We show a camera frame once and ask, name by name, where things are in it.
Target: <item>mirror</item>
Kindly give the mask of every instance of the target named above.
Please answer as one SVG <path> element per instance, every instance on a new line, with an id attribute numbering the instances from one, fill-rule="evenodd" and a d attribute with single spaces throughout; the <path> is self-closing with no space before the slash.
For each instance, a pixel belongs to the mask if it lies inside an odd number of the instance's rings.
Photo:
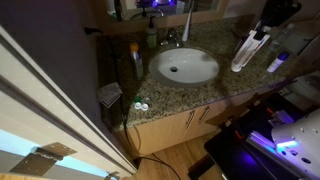
<path id="1" fill-rule="evenodd" d="M 188 13 L 192 0 L 105 0 L 114 21 L 146 19 Z M 194 0 L 193 12 L 216 10 L 219 0 Z"/>

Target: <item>granite countertop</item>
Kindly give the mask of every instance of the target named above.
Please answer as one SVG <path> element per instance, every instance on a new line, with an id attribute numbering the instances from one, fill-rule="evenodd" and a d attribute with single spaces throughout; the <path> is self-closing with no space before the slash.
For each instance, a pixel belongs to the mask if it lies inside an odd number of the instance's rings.
<path id="1" fill-rule="evenodd" d="M 192 108 L 209 104 L 220 99 L 242 94 L 262 87 L 274 86 L 286 79 L 306 74 L 310 68 L 295 55 L 290 55 L 274 73 L 266 71 L 270 63 L 281 52 L 270 52 L 267 45 L 263 46 L 250 62 L 238 73 L 231 71 L 231 61 L 239 38 L 231 31 L 248 32 L 250 18 L 229 18 L 192 25 L 185 48 L 202 50 L 214 57 L 220 72 L 212 82 L 196 88 L 174 88 L 154 80 L 149 73 L 148 64 L 153 56 L 173 46 L 159 46 L 148 49 L 143 33 L 112 37 L 115 51 L 121 52 L 118 58 L 120 86 L 123 91 L 122 102 L 127 113 L 127 127 L 154 121 L 169 115 L 180 113 Z M 165 30 L 159 31 L 159 39 L 164 37 Z M 130 42 L 137 41 L 143 57 L 144 77 L 141 81 L 133 78 L 128 47 Z M 136 110 L 132 105 L 135 96 L 150 98 L 151 107 L 148 111 Z M 123 129 L 118 109 L 111 110 L 113 131 Z"/>

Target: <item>soap dispenser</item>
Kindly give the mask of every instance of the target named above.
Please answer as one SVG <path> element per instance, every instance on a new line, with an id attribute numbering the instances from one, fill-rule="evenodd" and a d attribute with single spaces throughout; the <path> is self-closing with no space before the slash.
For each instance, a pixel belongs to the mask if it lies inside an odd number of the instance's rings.
<path id="1" fill-rule="evenodd" d="M 147 44 L 149 48 L 155 48 L 157 47 L 157 29 L 154 28 L 152 19 L 154 18 L 154 16 L 150 17 L 150 22 L 149 25 L 146 29 L 146 33 L 147 33 Z"/>

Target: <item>wooden cabinet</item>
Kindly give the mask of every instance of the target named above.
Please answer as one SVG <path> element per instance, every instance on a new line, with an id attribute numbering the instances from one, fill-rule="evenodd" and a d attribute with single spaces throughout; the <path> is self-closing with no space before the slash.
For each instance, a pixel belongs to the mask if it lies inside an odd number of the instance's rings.
<path id="1" fill-rule="evenodd" d="M 146 124 L 128 128 L 133 148 L 140 156 L 168 148 L 184 141 L 218 130 L 212 122 L 225 122 L 232 115 L 231 106 L 238 106 L 253 97 L 255 93 L 264 93 L 269 88 L 250 91 L 211 104 L 207 104 L 182 113 L 158 119 Z"/>

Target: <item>sink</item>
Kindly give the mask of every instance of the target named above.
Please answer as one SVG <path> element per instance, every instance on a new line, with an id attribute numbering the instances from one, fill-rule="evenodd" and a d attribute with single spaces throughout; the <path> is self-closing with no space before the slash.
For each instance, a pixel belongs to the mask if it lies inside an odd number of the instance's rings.
<path id="1" fill-rule="evenodd" d="M 219 73 L 219 65 L 203 51 L 178 48 L 153 57 L 149 71 L 155 80 L 164 85 L 186 88 L 211 82 Z"/>

